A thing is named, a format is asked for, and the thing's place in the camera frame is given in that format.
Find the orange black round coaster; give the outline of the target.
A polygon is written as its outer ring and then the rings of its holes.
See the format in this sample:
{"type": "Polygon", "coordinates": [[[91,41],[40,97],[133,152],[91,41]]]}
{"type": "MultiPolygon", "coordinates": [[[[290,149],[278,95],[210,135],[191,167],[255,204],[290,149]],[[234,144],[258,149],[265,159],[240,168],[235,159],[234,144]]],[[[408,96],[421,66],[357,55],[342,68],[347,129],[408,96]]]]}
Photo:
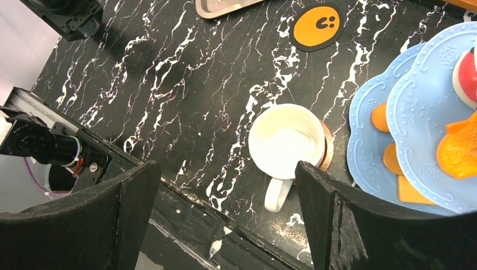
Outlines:
{"type": "Polygon", "coordinates": [[[304,52],[321,50],[342,35],[344,19],[344,13],[336,4],[308,6],[292,22],[290,43],[304,52]]]}

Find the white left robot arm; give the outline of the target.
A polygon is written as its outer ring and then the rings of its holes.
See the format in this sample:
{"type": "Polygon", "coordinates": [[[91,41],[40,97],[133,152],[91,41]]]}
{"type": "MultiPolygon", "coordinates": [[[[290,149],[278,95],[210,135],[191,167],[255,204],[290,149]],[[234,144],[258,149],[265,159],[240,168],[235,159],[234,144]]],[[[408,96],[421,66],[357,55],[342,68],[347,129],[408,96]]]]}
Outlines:
{"type": "MultiPolygon", "coordinates": [[[[22,3],[69,42],[95,35],[104,12],[98,1],[22,3]]],[[[109,154],[59,122],[49,128],[39,117],[6,106],[1,106],[1,154],[33,158],[40,164],[66,169],[71,180],[59,180],[56,190],[41,188],[54,197],[96,185],[111,161],[109,154]]]]}

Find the brown wooden round coaster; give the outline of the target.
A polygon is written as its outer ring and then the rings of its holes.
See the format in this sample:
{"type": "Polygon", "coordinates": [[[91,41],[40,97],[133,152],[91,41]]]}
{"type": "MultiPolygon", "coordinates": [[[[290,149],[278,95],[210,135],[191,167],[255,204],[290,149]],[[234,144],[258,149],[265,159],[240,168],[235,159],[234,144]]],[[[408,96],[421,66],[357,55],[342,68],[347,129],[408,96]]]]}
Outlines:
{"type": "Polygon", "coordinates": [[[299,147],[298,153],[296,154],[296,158],[298,160],[307,161],[309,163],[313,163],[313,161],[316,161],[316,167],[322,171],[326,171],[331,165],[331,161],[334,155],[334,145],[333,137],[329,128],[322,120],[320,122],[323,130],[322,137],[325,139],[325,142],[320,144],[318,144],[317,133],[312,131],[312,125],[306,127],[305,123],[302,123],[301,125],[293,127],[293,131],[295,133],[300,134],[300,142],[298,143],[299,147]],[[318,146],[324,147],[322,151],[322,157],[319,162],[317,161],[318,146]]]}

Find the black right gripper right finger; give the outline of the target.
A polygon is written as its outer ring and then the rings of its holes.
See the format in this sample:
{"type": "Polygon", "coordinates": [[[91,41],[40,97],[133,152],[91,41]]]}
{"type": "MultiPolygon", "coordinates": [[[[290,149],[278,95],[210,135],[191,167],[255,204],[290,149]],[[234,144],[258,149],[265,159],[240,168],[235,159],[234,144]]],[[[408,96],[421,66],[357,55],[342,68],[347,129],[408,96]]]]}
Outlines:
{"type": "Polygon", "coordinates": [[[475,269],[476,213],[445,217],[386,202],[316,166],[296,166],[315,269],[475,269]]]}

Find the small orange round cookie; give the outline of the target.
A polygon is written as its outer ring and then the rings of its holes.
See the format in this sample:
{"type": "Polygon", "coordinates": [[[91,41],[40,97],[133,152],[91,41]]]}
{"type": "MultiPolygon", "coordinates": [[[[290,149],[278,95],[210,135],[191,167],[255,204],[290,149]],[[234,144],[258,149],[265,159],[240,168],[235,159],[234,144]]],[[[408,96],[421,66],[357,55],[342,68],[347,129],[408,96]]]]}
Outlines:
{"type": "Polygon", "coordinates": [[[389,133],[389,127],[386,119],[386,103],[376,107],[371,115],[373,126],[381,132],[389,133]]]}

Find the white ceramic mug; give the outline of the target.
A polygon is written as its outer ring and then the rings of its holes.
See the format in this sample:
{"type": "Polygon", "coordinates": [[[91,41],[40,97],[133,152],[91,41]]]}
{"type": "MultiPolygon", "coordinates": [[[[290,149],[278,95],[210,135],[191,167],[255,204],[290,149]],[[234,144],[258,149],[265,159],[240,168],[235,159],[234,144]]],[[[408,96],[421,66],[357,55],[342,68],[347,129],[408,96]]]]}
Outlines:
{"type": "Polygon", "coordinates": [[[281,210],[300,161],[321,165],[326,152],[323,124],[308,109],[291,103],[268,108],[253,122],[248,139],[251,158],[271,176],[264,207],[281,210]]]}

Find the orange oval pastry piece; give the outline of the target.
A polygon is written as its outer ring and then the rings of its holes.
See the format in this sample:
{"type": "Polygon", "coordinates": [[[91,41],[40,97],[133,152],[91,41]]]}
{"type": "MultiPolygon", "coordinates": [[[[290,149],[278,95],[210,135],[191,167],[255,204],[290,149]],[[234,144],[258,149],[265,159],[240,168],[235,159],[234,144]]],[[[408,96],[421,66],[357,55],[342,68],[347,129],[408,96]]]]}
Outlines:
{"type": "Polygon", "coordinates": [[[440,169],[455,179],[476,176],[476,113],[447,124],[436,151],[440,169]]]}

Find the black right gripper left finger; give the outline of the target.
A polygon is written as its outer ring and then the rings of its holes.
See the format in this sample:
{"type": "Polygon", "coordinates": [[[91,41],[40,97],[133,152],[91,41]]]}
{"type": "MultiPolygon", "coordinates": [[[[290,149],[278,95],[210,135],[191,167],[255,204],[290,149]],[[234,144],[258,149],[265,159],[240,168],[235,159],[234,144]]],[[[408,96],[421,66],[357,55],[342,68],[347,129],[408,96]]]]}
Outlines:
{"type": "Polygon", "coordinates": [[[2,269],[134,269],[161,182],[148,161],[19,213],[1,214],[2,269]]]}

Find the red sprinkled donut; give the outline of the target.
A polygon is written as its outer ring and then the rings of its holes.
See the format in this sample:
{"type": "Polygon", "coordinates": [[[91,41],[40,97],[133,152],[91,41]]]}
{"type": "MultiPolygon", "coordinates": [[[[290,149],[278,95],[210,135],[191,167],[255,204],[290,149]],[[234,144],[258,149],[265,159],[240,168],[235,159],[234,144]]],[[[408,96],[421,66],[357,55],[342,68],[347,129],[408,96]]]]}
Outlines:
{"type": "Polygon", "coordinates": [[[462,54],[453,69],[453,88],[462,102],[476,110],[475,47],[462,54]]]}

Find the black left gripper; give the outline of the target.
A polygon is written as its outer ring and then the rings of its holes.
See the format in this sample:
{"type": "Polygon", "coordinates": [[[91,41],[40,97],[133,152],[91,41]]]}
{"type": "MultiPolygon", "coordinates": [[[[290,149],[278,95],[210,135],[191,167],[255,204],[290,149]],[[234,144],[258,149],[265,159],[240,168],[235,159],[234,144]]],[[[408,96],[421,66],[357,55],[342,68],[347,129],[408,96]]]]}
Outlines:
{"type": "Polygon", "coordinates": [[[104,9],[95,0],[21,0],[21,3],[68,42],[95,35],[102,24],[104,9]]]}

